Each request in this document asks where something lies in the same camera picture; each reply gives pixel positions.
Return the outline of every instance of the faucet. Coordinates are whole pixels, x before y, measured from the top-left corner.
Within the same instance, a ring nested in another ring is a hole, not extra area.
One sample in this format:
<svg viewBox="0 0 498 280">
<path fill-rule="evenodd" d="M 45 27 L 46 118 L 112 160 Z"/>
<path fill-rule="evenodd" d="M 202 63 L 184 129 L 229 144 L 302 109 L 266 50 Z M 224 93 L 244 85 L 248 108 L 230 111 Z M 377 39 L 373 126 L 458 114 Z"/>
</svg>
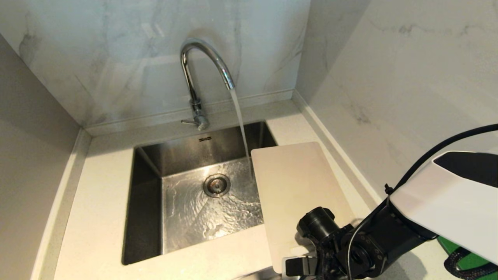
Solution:
<svg viewBox="0 0 498 280">
<path fill-rule="evenodd" d="M 227 65 L 224 63 L 218 52 L 210 46 L 208 43 L 197 38 L 188 38 L 183 42 L 180 51 L 180 61 L 182 62 L 183 73 L 185 74 L 185 79 L 187 80 L 187 86 L 190 91 L 190 106 L 192 108 L 192 115 L 194 120 L 182 120 L 183 124 L 197 125 L 198 130 L 205 130 L 209 126 L 208 118 L 202 112 L 201 99 L 197 96 L 194 84 L 192 82 L 192 75 L 190 74 L 189 64 L 188 64 L 188 53 L 191 49 L 199 49 L 204 52 L 213 63 L 221 74 L 225 86 L 228 90 L 235 87 L 234 81 L 230 72 L 228 71 Z"/>
</svg>

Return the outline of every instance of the white tile wall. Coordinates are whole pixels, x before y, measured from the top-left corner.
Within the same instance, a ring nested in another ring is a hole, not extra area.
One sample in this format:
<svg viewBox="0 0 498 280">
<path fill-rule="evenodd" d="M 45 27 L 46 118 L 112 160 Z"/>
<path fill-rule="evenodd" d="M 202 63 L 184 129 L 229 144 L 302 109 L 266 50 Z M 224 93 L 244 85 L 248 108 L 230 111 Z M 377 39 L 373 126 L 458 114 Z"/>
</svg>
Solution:
<svg viewBox="0 0 498 280">
<path fill-rule="evenodd" d="M 17 0 L 0 32 L 83 126 L 188 108 L 179 63 L 187 37 L 210 42 L 248 97 L 295 86 L 310 0 Z M 204 103 L 230 99 L 196 56 Z"/>
<path fill-rule="evenodd" d="M 445 138 L 498 123 L 498 1 L 313 0 L 296 88 L 385 196 Z M 498 153 L 498 134 L 451 149 Z"/>
</svg>

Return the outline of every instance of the sink drain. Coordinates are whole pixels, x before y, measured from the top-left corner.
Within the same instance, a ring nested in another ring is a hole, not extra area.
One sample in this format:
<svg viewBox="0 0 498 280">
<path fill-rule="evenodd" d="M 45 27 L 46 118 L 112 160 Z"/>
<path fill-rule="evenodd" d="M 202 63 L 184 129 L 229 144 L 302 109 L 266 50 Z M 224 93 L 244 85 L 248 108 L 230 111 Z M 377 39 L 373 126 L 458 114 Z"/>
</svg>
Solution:
<svg viewBox="0 0 498 280">
<path fill-rule="evenodd" d="M 204 181 L 204 192 L 211 197 L 224 196 L 230 190 L 230 179 L 223 174 L 214 174 Z"/>
</svg>

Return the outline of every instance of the faucet spout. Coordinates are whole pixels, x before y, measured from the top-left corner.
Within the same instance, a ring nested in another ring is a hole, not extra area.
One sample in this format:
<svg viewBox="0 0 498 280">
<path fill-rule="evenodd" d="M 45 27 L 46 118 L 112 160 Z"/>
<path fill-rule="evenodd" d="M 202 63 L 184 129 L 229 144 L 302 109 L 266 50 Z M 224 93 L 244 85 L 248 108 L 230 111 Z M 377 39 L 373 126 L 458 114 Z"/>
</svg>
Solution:
<svg viewBox="0 0 498 280">
<path fill-rule="evenodd" d="M 235 87 L 234 81 L 230 72 L 228 71 L 228 67 L 218 54 L 218 52 L 210 46 L 207 42 L 197 39 L 197 38 L 188 38 L 183 42 L 181 51 L 180 51 L 180 61 L 182 63 L 183 74 L 185 74 L 185 80 L 187 81 L 187 87 L 190 92 L 190 106 L 192 108 L 192 114 L 194 117 L 194 122 L 197 124 L 199 130 L 204 130 L 209 126 L 209 121 L 202 111 L 202 103 L 201 99 L 197 96 L 197 91 L 192 82 L 192 74 L 190 73 L 189 68 L 189 60 L 188 53 L 191 49 L 198 49 L 204 52 L 216 65 L 225 86 L 228 90 L 231 90 Z"/>
</svg>

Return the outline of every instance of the cutting board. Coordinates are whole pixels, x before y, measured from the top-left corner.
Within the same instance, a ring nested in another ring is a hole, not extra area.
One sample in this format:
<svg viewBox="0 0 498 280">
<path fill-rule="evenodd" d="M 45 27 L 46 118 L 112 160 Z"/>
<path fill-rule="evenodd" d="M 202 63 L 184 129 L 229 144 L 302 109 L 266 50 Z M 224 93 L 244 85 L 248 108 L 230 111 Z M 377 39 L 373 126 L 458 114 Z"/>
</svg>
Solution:
<svg viewBox="0 0 498 280">
<path fill-rule="evenodd" d="M 340 227 L 354 216 L 317 142 L 254 149 L 251 156 L 273 270 L 281 273 L 283 258 L 306 253 L 296 226 L 307 212 L 329 208 Z"/>
</svg>

